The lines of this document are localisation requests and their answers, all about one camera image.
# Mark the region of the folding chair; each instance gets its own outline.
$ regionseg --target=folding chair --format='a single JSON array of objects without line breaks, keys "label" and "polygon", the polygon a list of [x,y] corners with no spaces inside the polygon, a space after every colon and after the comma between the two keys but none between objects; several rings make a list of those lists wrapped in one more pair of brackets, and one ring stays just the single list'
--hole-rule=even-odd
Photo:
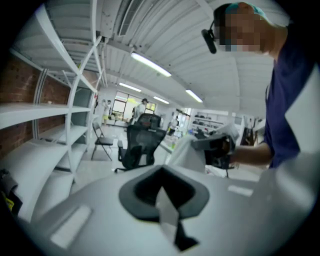
[{"label": "folding chair", "polygon": [[[92,152],[92,156],[91,156],[91,160],[94,158],[94,153],[97,150],[97,146],[102,146],[104,152],[106,153],[106,155],[110,158],[110,160],[112,161],[110,155],[108,154],[107,150],[105,149],[104,146],[108,146],[110,148],[110,150],[112,151],[111,147],[114,144],[114,139],[113,138],[108,138],[105,137],[104,133],[102,132],[102,129],[100,127],[100,125],[97,122],[93,122],[92,124],[94,133],[96,135],[96,141],[95,141],[95,146],[94,146],[94,150]],[[97,134],[97,130],[100,129],[101,135],[98,136]]]}]

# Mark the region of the air vent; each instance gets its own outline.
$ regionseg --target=air vent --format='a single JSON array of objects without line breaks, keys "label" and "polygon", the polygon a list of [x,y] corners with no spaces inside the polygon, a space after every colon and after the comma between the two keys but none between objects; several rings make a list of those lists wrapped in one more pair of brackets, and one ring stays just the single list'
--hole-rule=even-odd
[{"label": "air vent", "polygon": [[122,19],[122,23],[119,29],[118,36],[124,36],[128,28],[131,24],[131,21],[133,20],[134,16],[136,15],[136,12],[142,3],[143,0],[131,0],[128,8],[126,9],[125,15]]}]

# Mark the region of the black device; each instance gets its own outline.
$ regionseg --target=black device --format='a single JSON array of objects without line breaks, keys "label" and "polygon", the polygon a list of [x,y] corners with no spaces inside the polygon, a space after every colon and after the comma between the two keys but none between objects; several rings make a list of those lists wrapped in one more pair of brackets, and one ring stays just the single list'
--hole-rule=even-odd
[{"label": "black device", "polygon": [[216,38],[215,38],[215,35],[214,35],[214,31],[212,30],[212,26],[214,25],[214,20],[212,21],[211,23],[211,26],[209,28],[209,30],[207,29],[203,29],[201,31],[201,34],[206,42],[206,45],[208,46],[209,48],[209,51],[210,53],[212,54],[215,54],[217,52],[217,48],[215,46],[215,41],[216,41]]},{"label": "black device", "polygon": [[230,155],[236,147],[230,135],[212,134],[210,137],[194,140],[191,146],[197,151],[204,151],[206,165],[224,169],[226,177],[229,177]]}]

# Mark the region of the black office chair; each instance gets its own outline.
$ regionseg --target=black office chair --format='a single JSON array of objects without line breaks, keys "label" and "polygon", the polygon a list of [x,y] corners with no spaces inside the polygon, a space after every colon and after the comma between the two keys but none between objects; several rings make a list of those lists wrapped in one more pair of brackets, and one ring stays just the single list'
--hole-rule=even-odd
[{"label": "black office chair", "polygon": [[[93,122],[92,127],[93,127],[94,133],[96,135],[96,141],[94,143],[95,146],[94,146],[94,150],[92,152],[91,160],[94,158],[94,153],[95,153],[95,151],[97,149],[97,146],[102,146],[104,152],[106,153],[106,155],[112,161],[110,155],[108,154],[108,152],[107,152],[107,150],[105,149],[104,146],[108,146],[110,148],[110,150],[112,151],[110,146],[112,146],[114,144],[114,139],[105,137],[104,133],[102,132],[102,129],[101,129],[100,125],[97,122]],[[98,134],[97,134],[97,130],[98,129],[100,129],[100,131],[101,131],[101,135],[100,136],[98,136]]]},{"label": "black office chair", "polygon": [[127,149],[124,149],[121,140],[118,141],[118,160],[122,162],[124,168],[117,168],[114,172],[153,165],[154,152],[166,136],[166,131],[135,124],[128,126],[126,134]]},{"label": "black office chair", "polygon": [[160,123],[161,123],[161,116],[158,116],[156,114],[143,113],[140,115],[135,125],[142,125],[145,127],[157,129],[160,127]]}]

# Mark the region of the white shelf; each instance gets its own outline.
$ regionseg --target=white shelf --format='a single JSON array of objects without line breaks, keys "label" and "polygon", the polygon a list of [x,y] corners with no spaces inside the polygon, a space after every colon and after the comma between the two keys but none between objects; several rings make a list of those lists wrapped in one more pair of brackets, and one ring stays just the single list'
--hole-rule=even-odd
[{"label": "white shelf", "polygon": [[[79,139],[87,130],[88,130],[88,127],[85,127],[85,126],[71,125],[71,128],[70,128],[71,144],[75,143],[75,141]],[[39,134],[39,137],[47,140],[58,141],[60,143],[66,143],[67,139],[66,139],[65,125],[62,124],[50,130],[47,130]]]},{"label": "white shelf", "polygon": [[211,119],[206,119],[206,118],[201,118],[201,117],[195,117],[194,119],[198,119],[198,120],[202,120],[202,121],[206,121],[206,122],[212,122],[212,123],[215,123],[217,125],[223,125],[222,122],[218,122],[218,121],[213,121]]},{"label": "white shelf", "polygon": [[[7,103],[0,105],[0,129],[30,120],[65,115],[68,106],[62,104]],[[72,107],[72,112],[89,112],[87,107]]]},{"label": "white shelf", "polygon": [[[82,156],[84,155],[86,149],[87,149],[87,144],[78,144],[74,143],[72,145],[72,161],[74,163],[75,169],[77,170],[78,165],[80,163],[80,160]],[[64,169],[70,169],[70,163],[69,163],[69,157],[68,153],[64,155],[64,157],[60,160],[60,162],[57,164],[57,167],[59,168],[64,168]]]},{"label": "white shelf", "polygon": [[216,130],[217,130],[216,128],[207,127],[207,126],[201,125],[201,124],[195,124],[195,123],[193,123],[192,125],[193,125],[193,126],[198,126],[198,127],[207,128],[208,130],[213,130],[213,131],[216,131]]},{"label": "white shelf", "polygon": [[31,139],[0,161],[18,183],[16,195],[22,206],[18,216],[30,221],[37,199],[49,175],[67,152],[67,146]]},{"label": "white shelf", "polygon": [[70,172],[54,170],[51,173],[34,207],[33,222],[68,198],[73,180],[74,175]]},{"label": "white shelf", "polygon": [[82,107],[82,106],[73,106],[72,113],[79,113],[79,112],[89,112],[90,108]]}]

